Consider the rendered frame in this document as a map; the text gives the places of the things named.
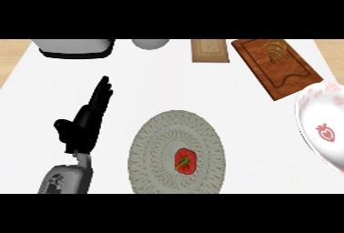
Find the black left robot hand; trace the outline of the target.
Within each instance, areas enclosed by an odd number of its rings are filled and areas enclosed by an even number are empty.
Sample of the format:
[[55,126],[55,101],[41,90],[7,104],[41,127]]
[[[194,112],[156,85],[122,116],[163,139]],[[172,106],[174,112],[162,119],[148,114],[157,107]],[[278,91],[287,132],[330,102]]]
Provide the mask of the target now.
[[83,105],[73,120],[57,119],[52,127],[58,134],[58,140],[66,145],[67,154],[88,154],[97,143],[101,118],[111,97],[111,84],[103,76],[97,83],[88,104]]

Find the round grey woven placemat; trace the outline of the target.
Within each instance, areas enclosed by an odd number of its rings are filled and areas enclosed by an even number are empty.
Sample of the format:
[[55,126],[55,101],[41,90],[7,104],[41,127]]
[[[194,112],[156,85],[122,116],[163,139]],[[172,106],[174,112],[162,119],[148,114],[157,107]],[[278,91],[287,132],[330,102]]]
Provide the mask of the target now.
[[[193,172],[181,173],[176,152],[194,153]],[[216,194],[225,174],[225,157],[216,131],[184,110],[153,116],[134,137],[126,160],[131,189],[135,193]]]

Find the white bowl with strawberry print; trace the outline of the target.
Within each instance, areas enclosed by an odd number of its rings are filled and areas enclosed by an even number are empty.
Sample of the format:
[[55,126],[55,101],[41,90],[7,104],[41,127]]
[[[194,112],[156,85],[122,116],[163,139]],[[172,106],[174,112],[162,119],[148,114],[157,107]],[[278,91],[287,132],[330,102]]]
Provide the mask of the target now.
[[295,99],[293,116],[311,151],[344,175],[344,86],[337,83],[306,86]]

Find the grey appliance with black base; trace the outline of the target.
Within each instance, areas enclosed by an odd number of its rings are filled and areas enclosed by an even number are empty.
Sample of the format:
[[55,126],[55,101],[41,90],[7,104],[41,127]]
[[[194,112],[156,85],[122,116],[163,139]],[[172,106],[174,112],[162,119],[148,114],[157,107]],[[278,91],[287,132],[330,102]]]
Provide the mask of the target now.
[[113,39],[33,39],[39,53],[48,58],[94,59],[111,52]]

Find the red bell pepper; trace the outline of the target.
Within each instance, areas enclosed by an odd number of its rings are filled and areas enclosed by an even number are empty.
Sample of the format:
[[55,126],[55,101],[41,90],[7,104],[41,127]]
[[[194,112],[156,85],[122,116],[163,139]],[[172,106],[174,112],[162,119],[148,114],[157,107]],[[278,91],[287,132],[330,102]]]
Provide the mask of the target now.
[[185,148],[179,148],[174,154],[174,170],[184,175],[196,171],[196,153]]

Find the grey rounded object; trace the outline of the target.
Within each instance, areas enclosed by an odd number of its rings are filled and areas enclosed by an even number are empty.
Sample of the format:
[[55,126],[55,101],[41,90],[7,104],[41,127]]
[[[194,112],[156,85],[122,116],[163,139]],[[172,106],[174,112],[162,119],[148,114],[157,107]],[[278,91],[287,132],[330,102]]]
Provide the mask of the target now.
[[144,50],[159,49],[169,42],[168,39],[132,39],[131,40],[135,47]]

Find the tan rectangular block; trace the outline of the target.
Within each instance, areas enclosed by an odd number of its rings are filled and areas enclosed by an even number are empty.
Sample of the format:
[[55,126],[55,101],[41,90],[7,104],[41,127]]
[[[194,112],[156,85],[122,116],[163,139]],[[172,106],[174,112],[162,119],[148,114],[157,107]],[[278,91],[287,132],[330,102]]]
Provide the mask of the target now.
[[224,39],[191,39],[193,63],[228,63],[228,52]]

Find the brown wooden cutting board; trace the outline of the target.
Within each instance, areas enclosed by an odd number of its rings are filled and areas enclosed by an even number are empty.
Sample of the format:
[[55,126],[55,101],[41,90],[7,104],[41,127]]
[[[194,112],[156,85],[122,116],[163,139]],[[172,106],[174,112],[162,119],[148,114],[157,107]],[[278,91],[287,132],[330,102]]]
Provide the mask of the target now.
[[286,51],[272,64],[268,59],[268,43],[269,39],[237,39],[231,41],[231,46],[268,96],[272,100],[278,100],[308,85],[318,83],[321,77],[287,42],[284,42]]

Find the golden croissant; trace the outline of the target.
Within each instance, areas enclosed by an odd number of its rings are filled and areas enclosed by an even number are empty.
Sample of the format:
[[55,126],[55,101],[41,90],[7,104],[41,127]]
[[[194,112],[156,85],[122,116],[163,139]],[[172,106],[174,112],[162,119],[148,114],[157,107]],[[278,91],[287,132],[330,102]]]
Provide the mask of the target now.
[[275,39],[269,41],[267,45],[267,54],[268,54],[268,60],[272,64],[280,60],[280,57],[284,54],[286,48],[287,46],[286,46],[286,42],[283,39]]

